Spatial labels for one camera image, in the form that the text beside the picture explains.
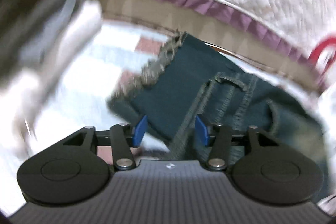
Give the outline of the dark blue denim jeans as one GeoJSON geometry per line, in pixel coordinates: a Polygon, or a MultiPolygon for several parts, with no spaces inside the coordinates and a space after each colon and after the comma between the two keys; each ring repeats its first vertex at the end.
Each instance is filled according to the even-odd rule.
{"type": "Polygon", "coordinates": [[[321,126],[294,97],[187,33],[164,45],[108,106],[130,122],[147,115],[150,133],[166,143],[169,160],[208,157],[210,150],[194,137],[198,114],[237,131],[256,125],[317,163],[326,159],[321,126]]]}

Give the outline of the folded dark grey garment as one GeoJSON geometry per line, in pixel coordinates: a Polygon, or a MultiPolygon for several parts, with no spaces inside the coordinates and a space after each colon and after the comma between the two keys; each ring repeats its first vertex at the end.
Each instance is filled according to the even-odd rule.
{"type": "Polygon", "coordinates": [[[37,69],[83,0],[1,0],[1,77],[37,69]]]}

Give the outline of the checkered Happy dog rug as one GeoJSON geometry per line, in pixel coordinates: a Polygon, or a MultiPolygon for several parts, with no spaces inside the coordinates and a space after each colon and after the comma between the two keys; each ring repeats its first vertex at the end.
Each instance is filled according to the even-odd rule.
{"type": "Polygon", "coordinates": [[[53,93],[39,112],[35,136],[36,154],[84,126],[107,130],[124,119],[106,104],[111,95],[141,74],[156,60],[169,33],[143,26],[107,20],[100,31],[72,60],[53,93]]]}

